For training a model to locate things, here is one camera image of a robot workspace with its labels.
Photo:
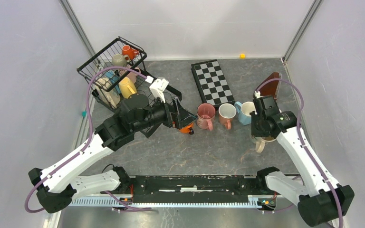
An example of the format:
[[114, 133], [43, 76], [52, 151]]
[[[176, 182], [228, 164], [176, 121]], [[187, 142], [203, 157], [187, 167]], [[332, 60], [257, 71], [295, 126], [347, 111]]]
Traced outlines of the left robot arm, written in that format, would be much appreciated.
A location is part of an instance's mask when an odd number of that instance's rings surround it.
[[133, 94], [121, 102], [115, 114], [107, 118], [78, 148], [54, 165], [34, 168], [28, 175], [33, 189], [26, 197], [25, 210], [32, 213], [29, 200], [36, 193], [41, 210], [55, 213], [73, 200], [104, 191], [126, 193], [130, 180], [122, 167], [91, 175], [81, 173], [98, 160], [117, 151], [134, 140], [134, 134], [146, 128], [155, 131], [160, 125], [182, 129], [197, 119], [184, 109], [176, 98], [172, 104], [156, 98], [153, 104], [144, 94]]

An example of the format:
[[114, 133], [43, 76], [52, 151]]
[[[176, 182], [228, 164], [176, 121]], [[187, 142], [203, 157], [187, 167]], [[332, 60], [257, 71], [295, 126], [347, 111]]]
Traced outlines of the light blue mug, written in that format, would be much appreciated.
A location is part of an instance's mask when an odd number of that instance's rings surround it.
[[235, 102], [234, 104], [238, 113], [238, 120], [242, 125], [248, 125], [252, 122], [251, 113], [255, 111], [255, 105], [253, 102]]

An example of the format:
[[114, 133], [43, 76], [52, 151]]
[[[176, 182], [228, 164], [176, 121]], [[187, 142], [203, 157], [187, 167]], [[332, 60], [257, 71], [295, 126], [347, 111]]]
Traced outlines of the tan tall cup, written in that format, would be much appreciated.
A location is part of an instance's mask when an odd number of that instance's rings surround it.
[[272, 136], [267, 137], [254, 137], [253, 135], [250, 136], [253, 143], [255, 143], [255, 152], [262, 153], [267, 143], [271, 143], [276, 141], [275, 138]]

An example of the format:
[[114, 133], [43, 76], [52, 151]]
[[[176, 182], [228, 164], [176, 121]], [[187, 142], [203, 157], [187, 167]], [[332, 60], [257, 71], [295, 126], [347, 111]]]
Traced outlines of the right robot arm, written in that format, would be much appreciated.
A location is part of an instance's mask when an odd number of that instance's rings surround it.
[[293, 203], [302, 219], [311, 227], [339, 220], [347, 214], [355, 193], [350, 185], [341, 185], [308, 144], [297, 117], [291, 111], [280, 111], [275, 98], [254, 96], [251, 112], [251, 136], [272, 137], [287, 152], [303, 180], [303, 184], [286, 176], [276, 167], [257, 172], [258, 192], [271, 190]]

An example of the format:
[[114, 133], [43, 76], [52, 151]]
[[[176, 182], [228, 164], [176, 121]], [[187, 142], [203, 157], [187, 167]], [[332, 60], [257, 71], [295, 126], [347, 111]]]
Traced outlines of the salmon pink mug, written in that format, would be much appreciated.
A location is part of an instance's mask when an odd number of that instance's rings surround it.
[[219, 123], [222, 124], [227, 130], [230, 130], [231, 122], [237, 113], [235, 106], [229, 103], [222, 104], [219, 107], [218, 112]]

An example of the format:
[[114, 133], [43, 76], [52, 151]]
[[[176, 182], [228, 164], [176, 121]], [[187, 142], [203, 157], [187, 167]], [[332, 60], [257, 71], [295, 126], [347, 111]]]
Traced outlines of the pink floral mug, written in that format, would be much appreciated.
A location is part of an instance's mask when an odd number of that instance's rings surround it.
[[213, 105], [209, 103], [203, 103], [197, 108], [197, 120], [196, 124], [200, 129], [213, 130], [213, 120], [216, 115], [216, 110]]

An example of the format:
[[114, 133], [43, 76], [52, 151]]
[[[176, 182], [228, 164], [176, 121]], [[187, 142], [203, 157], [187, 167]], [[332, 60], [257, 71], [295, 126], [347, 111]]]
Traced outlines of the orange cup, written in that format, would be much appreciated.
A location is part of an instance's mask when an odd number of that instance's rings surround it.
[[181, 133], [185, 133], [185, 134], [192, 135], [192, 134], [194, 134], [194, 129], [193, 129], [193, 127], [194, 127], [194, 122], [190, 123], [188, 126], [186, 126], [186, 127], [182, 128], [182, 129], [180, 129], [179, 131], [180, 131]]

